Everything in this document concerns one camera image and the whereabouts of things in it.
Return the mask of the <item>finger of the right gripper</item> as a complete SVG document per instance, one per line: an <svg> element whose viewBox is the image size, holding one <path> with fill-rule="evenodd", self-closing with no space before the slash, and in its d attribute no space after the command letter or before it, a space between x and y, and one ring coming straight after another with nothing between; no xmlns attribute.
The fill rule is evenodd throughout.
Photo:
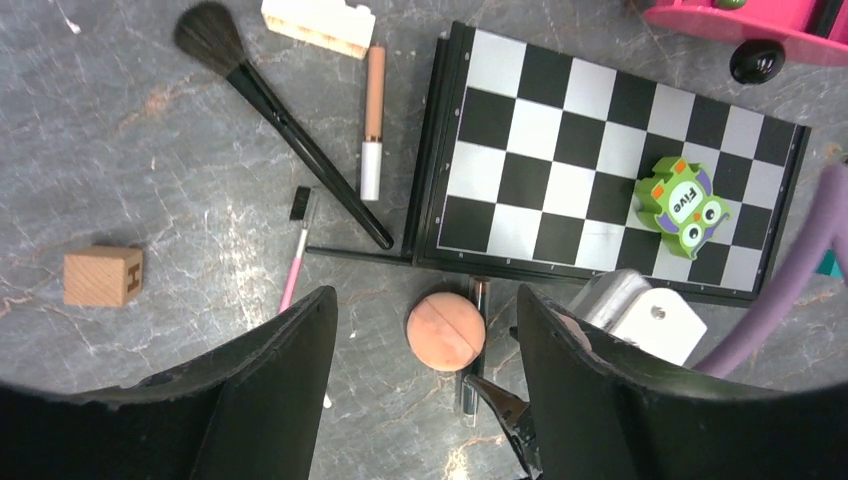
<svg viewBox="0 0 848 480"><path fill-rule="evenodd" d="M525 472L525 479L543 479L531 404L477 375L467 376L464 384L471 387L493 411Z"/></svg>

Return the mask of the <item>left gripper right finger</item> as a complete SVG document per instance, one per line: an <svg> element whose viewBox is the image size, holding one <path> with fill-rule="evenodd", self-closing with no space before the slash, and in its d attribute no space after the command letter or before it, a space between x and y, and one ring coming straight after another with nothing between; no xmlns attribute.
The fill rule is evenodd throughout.
<svg viewBox="0 0 848 480"><path fill-rule="evenodd" d="M516 307L546 478L846 477L845 384L739 384L648 354L527 285Z"/></svg>

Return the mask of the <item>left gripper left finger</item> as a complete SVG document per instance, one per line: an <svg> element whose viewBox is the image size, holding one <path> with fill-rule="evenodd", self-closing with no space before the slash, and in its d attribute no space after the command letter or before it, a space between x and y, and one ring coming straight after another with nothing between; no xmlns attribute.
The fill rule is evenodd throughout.
<svg viewBox="0 0 848 480"><path fill-rule="evenodd" d="M130 388L1 387L5 479L305 479L335 348L322 286Z"/></svg>

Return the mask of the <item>beige white makeup pen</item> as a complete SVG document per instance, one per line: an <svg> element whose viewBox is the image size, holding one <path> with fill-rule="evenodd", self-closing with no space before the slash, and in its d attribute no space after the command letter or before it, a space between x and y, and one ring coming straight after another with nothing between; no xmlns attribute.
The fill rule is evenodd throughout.
<svg viewBox="0 0 848 480"><path fill-rule="evenodd" d="M360 198L380 197L386 51L372 46L367 54L364 141L361 151Z"/></svg>

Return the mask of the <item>pink drawer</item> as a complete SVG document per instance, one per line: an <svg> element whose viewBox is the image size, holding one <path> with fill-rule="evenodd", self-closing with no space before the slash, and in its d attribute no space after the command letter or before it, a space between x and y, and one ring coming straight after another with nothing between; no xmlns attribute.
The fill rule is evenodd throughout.
<svg viewBox="0 0 848 480"><path fill-rule="evenodd" d="M740 84L763 84L788 61L847 65L845 1L656 1L643 18L679 33L734 44L729 71Z"/></svg>

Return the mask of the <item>black eyeliner pencil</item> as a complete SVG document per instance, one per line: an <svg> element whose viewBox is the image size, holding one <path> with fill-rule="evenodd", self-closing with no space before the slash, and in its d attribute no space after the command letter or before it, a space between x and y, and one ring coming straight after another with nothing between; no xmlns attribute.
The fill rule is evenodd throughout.
<svg viewBox="0 0 848 480"><path fill-rule="evenodd" d="M485 346L489 317L489 281L483 277L472 277L469 287L469 301L476 309L471 315L470 341L472 358L470 363L457 376L459 409L472 425L476 424L478 413L478 394L466 383L471 375L481 376L485 364Z"/></svg>

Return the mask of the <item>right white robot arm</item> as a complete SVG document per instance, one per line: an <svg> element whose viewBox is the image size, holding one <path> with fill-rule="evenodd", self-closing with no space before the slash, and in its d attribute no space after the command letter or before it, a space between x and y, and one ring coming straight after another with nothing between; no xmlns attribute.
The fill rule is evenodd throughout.
<svg viewBox="0 0 848 480"><path fill-rule="evenodd" d="M674 290L651 286L632 269L599 274L566 309L594 327L681 366L707 331L706 324ZM483 377L483 354L456 377L457 408L475 417L491 409L527 479L543 470L529 402Z"/></svg>

